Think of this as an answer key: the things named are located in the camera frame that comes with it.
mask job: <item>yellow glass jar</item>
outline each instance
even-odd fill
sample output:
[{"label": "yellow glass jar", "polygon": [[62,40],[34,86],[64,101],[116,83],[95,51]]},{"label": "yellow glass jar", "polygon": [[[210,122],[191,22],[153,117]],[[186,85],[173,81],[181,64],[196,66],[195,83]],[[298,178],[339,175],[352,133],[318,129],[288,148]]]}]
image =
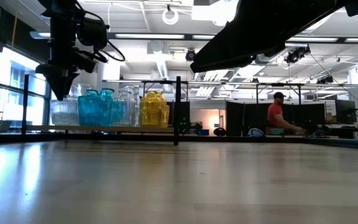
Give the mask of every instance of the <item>yellow glass jar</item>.
[{"label": "yellow glass jar", "polygon": [[148,91],[140,101],[140,126],[159,127],[161,101],[154,91]]},{"label": "yellow glass jar", "polygon": [[162,91],[156,91],[155,96],[160,101],[160,115],[159,115],[159,120],[158,120],[158,126],[161,128],[166,128],[164,125],[164,117],[165,117],[167,100],[162,96]]}]

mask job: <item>table surface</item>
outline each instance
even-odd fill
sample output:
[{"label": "table surface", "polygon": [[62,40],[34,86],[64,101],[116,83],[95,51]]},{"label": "table surface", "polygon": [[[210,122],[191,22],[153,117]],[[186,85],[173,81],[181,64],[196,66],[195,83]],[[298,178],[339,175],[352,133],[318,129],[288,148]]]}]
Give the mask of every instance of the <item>table surface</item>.
[{"label": "table surface", "polygon": [[358,150],[309,144],[0,145],[0,223],[358,223]]}]

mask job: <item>black partition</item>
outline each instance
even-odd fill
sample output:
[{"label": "black partition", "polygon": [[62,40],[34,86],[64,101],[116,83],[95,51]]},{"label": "black partition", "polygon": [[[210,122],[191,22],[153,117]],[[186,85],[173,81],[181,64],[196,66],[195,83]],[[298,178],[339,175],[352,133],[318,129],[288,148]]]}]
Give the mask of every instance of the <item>black partition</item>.
[{"label": "black partition", "polygon": [[[267,113],[271,103],[243,104],[226,102],[227,136],[242,136],[250,128],[266,130]],[[282,105],[284,120],[312,130],[325,123],[325,104]]]},{"label": "black partition", "polygon": [[244,104],[226,102],[226,135],[241,136],[244,122]]}]

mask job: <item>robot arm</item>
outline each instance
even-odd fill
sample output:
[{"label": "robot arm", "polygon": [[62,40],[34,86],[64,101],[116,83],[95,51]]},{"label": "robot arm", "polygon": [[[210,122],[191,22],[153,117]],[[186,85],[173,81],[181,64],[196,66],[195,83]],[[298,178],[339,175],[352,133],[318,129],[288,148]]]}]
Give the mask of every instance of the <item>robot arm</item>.
[{"label": "robot arm", "polygon": [[[92,73],[95,60],[106,63],[107,58],[125,61],[123,54],[107,38],[109,28],[102,18],[85,11],[77,0],[39,0],[46,8],[42,14],[50,18],[50,59],[48,64],[39,65],[36,73],[47,79],[58,100],[62,100],[70,91],[71,84],[79,74],[78,69]],[[85,17],[91,14],[96,19]],[[93,53],[81,51],[75,47],[76,37],[85,46],[92,46]],[[122,57],[114,58],[103,49],[111,45]]]}]

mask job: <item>blue glass jar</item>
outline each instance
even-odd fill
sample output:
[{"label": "blue glass jar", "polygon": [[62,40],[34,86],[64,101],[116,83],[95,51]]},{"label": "blue glass jar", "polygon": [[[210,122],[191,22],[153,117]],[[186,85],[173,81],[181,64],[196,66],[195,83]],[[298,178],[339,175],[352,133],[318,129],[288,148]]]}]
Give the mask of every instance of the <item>blue glass jar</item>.
[{"label": "blue glass jar", "polygon": [[110,88],[102,88],[101,90],[101,99],[103,104],[103,109],[101,110],[101,125],[106,127],[112,127],[113,123],[113,94],[114,90]]},{"label": "blue glass jar", "polygon": [[85,96],[78,97],[78,115],[81,126],[100,126],[102,124],[102,97],[96,90],[87,90]]}]

